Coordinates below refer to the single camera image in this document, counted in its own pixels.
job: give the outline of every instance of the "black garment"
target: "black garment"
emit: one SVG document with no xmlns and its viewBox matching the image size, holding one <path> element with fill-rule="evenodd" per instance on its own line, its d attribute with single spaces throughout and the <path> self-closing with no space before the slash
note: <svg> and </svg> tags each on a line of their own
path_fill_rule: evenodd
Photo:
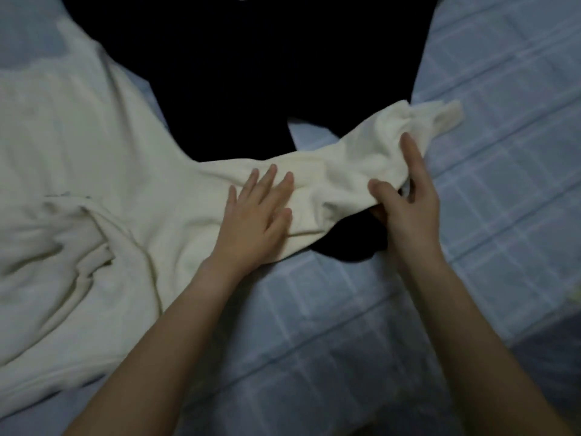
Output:
<svg viewBox="0 0 581 436">
<path fill-rule="evenodd" d="M 343 137 L 411 98 L 437 0 L 63 0 L 121 65 L 147 79 L 192 159 L 295 151 L 287 117 Z M 311 248 L 355 261 L 386 247 L 364 211 Z"/>
</svg>

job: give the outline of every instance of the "hand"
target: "hand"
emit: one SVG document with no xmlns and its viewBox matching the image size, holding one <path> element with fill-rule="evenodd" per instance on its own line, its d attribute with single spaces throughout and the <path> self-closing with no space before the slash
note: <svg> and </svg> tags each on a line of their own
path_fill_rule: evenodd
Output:
<svg viewBox="0 0 581 436">
<path fill-rule="evenodd" d="M 403 133 L 400 147 L 410 171 L 410 194 L 400 196 L 391 184 L 369 181 L 369 192 L 382 205 L 371 212 L 388 229 L 388 252 L 400 272 L 444 260 L 439 240 L 440 201 L 415 141 Z"/>
<path fill-rule="evenodd" d="M 235 279 L 242 279 L 274 256 L 288 235 L 292 211 L 282 206 L 294 190 L 294 177 L 288 172 L 273 188 L 276 173 L 277 166 L 271 165 L 258 181 L 254 169 L 238 197 L 234 186 L 228 190 L 218 240 L 208 259 L 220 263 Z"/>
</svg>

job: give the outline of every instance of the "forearm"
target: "forearm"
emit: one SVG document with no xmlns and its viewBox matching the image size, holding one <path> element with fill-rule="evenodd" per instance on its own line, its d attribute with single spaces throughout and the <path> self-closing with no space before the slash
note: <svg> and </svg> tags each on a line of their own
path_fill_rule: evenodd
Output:
<svg viewBox="0 0 581 436">
<path fill-rule="evenodd" d="M 443 260 L 404 281 L 471 434 L 571 434 Z"/>
<path fill-rule="evenodd" d="M 202 265 L 66 434 L 172 434 L 189 376 L 236 283 Z"/>
</svg>

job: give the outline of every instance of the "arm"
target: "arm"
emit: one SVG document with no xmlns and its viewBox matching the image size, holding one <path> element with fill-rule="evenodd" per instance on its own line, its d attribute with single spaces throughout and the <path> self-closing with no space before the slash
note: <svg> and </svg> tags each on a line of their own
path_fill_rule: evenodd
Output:
<svg viewBox="0 0 581 436">
<path fill-rule="evenodd" d="M 229 190 L 214 251 L 170 308 L 141 338 L 65 435 L 171 435 L 188 379 L 240 280 L 287 235 L 293 176 L 272 188 L 276 167 L 254 170 L 236 197 Z"/>
<path fill-rule="evenodd" d="M 439 200 L 407 134 L 402 152 L 411 190 L 399 196 L 372 180 L 385 212 L 389 254 L 410 292 L 436 351 L 465 429 L 475 435 L 572 435 L 472 301 L 441 252 Z"/>
</svg>

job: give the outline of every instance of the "bed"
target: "bed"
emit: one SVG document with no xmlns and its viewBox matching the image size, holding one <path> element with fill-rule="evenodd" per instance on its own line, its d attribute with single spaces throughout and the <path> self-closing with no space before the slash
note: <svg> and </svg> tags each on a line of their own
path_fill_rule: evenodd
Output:
<svg viewBox="0 0 581 436">
<path fill-rule="evenodd" d="M 52 27 L 65 14 L 59 0 L 0 0 L 0 65 L 66 52 Z M 147 82 L 132 76 L 159 112 Z M 434 99 L 459 99 L 466 114 L 427 155 L 446 257 L 547 396 L 571 408 L 581 0 L 444 0 L 414 91 L 414 102 Z M 337 140 L 289 125 L 299 149 Z M 460 431 L 418 316 L 383 261 L 307 250 L 259 270 L 253 290 L 228 305 L 177 433 L 334 435 L 370 420 L 391 434 L 435 423 Z M 0 434 L 61 434 L 102 382 L 55 392 L 1 420 Z"/>
</svg>

